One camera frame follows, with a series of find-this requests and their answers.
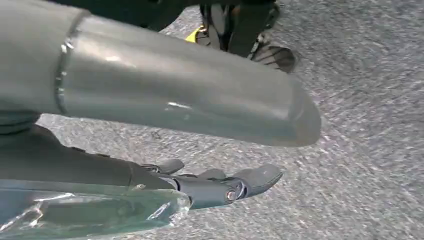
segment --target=bolt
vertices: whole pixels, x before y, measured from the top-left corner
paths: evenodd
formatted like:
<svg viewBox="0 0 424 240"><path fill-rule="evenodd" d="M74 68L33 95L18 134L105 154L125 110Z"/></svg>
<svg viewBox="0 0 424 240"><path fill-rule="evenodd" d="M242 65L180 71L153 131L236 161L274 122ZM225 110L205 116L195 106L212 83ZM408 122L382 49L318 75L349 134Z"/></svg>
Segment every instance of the bolt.
<svg viewBox="0 0 424 240"><path fill-rule="evenodd" d="M233 190L228 191L225 197L230 202L234 202L235 200L237 200L236 192Z"/></svg>

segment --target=motorcycle exhaust pipe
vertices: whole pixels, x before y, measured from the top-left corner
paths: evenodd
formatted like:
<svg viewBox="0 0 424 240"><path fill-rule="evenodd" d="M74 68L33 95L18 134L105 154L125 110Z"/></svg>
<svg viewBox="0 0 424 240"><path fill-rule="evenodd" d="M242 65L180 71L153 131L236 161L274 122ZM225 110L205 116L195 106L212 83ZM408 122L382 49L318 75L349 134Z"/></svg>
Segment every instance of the motorcycle exhaust pipe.
<svg viewBox="0 0 424 240"><path fill-rule="evenodd" d="M0 101L22 110L272 146L320 137L301 85L248 59L45 1L1 1L0 29Z"/></svg>

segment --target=motorcycle footpeg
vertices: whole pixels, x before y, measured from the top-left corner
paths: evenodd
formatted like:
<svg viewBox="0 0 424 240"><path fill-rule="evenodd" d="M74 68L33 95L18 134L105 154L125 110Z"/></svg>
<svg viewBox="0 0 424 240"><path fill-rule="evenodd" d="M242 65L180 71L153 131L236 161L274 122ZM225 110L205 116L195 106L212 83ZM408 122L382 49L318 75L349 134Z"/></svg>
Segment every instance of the motorcycle footpeg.
<svg viewBox="0 0 424 240"><path fill-rule="evenodd" d="M272 164L243 169L226 177L220 169L209 169L199 175L164 176L175 188L192 200L191 209L213 208L264 193L274 186L283 173Z"/></svg>
<svg viewBox="0 0 424 240"><path fill-rule="evenodd" d="M243 169L223 182L237 182L242 186L238 199L249 198L262 194L272 188L283 176L283 172L275 165L264 164L258 168Z"/></svg>

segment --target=yellow object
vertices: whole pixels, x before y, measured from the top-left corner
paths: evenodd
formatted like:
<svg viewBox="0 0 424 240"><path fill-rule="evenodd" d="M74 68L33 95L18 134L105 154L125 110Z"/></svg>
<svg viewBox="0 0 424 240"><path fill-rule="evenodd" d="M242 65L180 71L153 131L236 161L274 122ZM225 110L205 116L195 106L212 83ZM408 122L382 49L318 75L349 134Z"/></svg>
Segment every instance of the yellow object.
<svg viewBox="0 0 424 240"><path fill-rule="evenodd" d="M185 38L185 40L190 43L196 43L196 35L200 29L201 27L194 30L192 33L190 33L190 35L188 35L188 37Z"/></svg>

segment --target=clear plastic fairing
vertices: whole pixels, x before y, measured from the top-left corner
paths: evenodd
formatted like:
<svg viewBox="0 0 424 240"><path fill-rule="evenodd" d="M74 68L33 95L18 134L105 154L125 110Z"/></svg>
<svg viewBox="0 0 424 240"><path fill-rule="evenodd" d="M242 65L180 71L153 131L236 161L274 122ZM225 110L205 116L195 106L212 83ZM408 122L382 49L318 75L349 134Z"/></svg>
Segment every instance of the clear plastic fairing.
<svg viewBox="0 0 424 240"><path fill-rule="evenodd" d="M172 226L191 206L171 189L0 180L0 240L98 239Z"/></svg>

